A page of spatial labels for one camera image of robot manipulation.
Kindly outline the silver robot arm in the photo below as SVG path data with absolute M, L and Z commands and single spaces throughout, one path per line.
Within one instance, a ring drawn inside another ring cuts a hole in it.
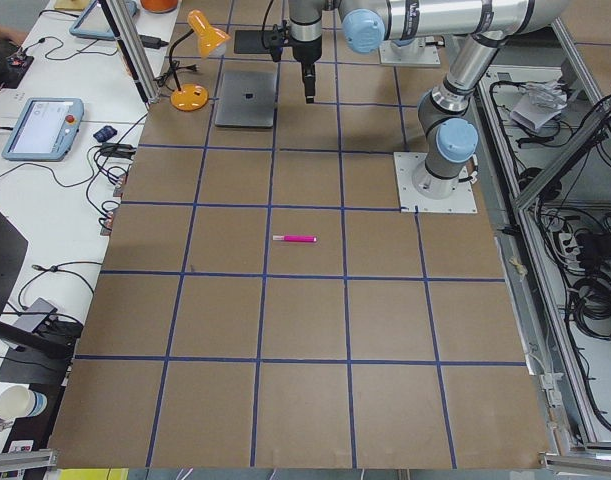
M 539 0 L 291 1 L 285 43 L 301 65 L 305 99 L 313 102 L 325 11 L 338 12 L 352 51 L 378 52 L 388 66 L 432 68 L 440 60 L 427 38 L 464 36 L 442 82 L 418 104 L 429 151 L 413 171 L 412 184 L 421 195 L 441 200 L 453 194 L 477 148 L 477 130 L 463 116 L 497 52 L 510 36 L 551 24 L 567 5 Z

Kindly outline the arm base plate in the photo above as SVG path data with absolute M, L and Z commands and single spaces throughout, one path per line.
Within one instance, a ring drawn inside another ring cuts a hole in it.
M 473 184 L 466 164 L 449 180 L 433 177 L 424 152 L 395 152 L 394 170 L 403 213 L 476 214 Z
M 395 67 L 438 68 L 441 65 L 439 41 L 418 37 L 407 41 L 384 41 L 379 47 L 382 65 Z

